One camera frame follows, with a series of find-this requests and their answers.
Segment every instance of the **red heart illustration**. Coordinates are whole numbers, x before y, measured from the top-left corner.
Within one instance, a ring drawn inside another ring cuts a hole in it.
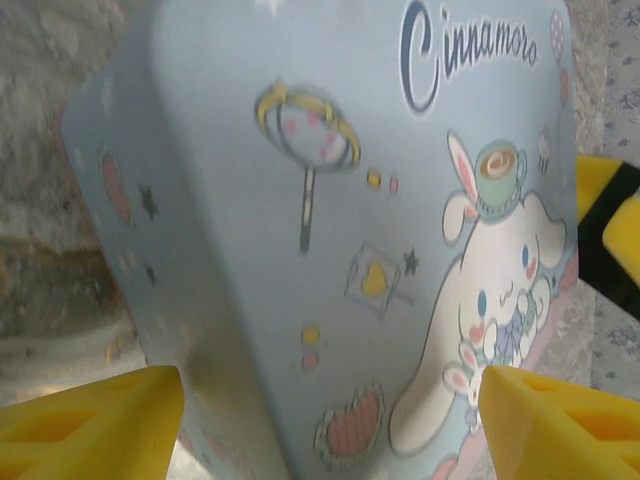
[[[356,407],[336,416],[327,430],[327,444],[337,457],[349,458],[365,452],[375,440],[380,417],[376,392],[362,396]]]
[[[132,227],[133,215],[120,178],[120,169],[113,157],[108,154],[102,158],[102,178],[111,205],[113,205],[118,216]]]

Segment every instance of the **pink cheek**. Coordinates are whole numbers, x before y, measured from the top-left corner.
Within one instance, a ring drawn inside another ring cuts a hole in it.
[[[527,270],[526,270],[527,280],[531,280],[537,271],[538,271],[538,259],[534,258],[531,260],[531,264],[527,267]]]
[[[474,346],[480,345],[482,339],[484,338],[485,325],[484,322],[480,322],[480,325],[473,326],[469,330],[469,339],[473,343]]]

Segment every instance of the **white bunny ear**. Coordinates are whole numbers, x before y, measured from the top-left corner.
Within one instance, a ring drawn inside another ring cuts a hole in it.
[[[462,193],[452,195],[447,200],[442,217],[442,233],[446,242],[450,245],[457,242],[462,233],[464,221],[477,217],[476,207],[466,195]]]
[[[462,395],[469,392],[469,379],[459,367],[448,367],[444,371],[444,382]]]
[[[462,146],[462,142],[455,133],[449,132],[447,142],[449,143],[451,161],[458,173],[460,182],[462,182],[462,186],[465,192],[467,192],[469,199],[475,204],[478,201],[478,189],[476,188],[475,173],[469,160],[469,155],[467,155],[467,152]]]
[[[473,351],[470,345],[461,343],[459,347],[460,358],[464,364],[471,368],[474,372],[479,370],[478,359],[476,358],[476,352]]]

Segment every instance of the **heart illustration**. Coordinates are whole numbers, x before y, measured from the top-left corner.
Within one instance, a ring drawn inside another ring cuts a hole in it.
[[[375,392],[360,398],[356,407],[338,415],[329,424],[327,444],[338,457],[354,457],[365,452],[375,440],[380,402]]]
[[[133,227],[131,205],[124,191],[120,169],[115,159],[109,154],[102,157],[102,178],[107,197],[116,213],[127,225]]]
[[[313,448],[327,470],[347,471],[368,457],[383,413],[384,397],[375,382],[358,389],[351,403],[325,411],[316,427]]]
[[[362,282],[362,293],[375,298],[387,291],[387,276],[378,262],[371,262],[367,270],[367,276]]]

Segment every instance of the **star illustration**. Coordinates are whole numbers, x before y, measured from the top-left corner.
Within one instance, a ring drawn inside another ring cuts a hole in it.
[[[149,265],[145,265],[144,269],[147,271],[147,277],[149,277],[149,281],[151,282],[151,285],[155,285],[156,284],[156,274],[153,271],[153,268],[150,267]]]
[[[266,6],[271,10],[271,14],[275,17],[278,16],[278,8],[284,4],[285,0],[255,0],[255,6]]]
[[[420,264],[420,260],[416,257],[415,249],[411,249],[411,253],[408,253],[404,256],[404,274],[405,275],[416,275],[416,268]]]
[[[149,218],[153,222],[153,217],[158,214],[158,207],[153,201],[153,193],[151,192],[151,187],[138,185],[138,189],[140,190],[140,196],[142,197],[142,208],[147,211]]]

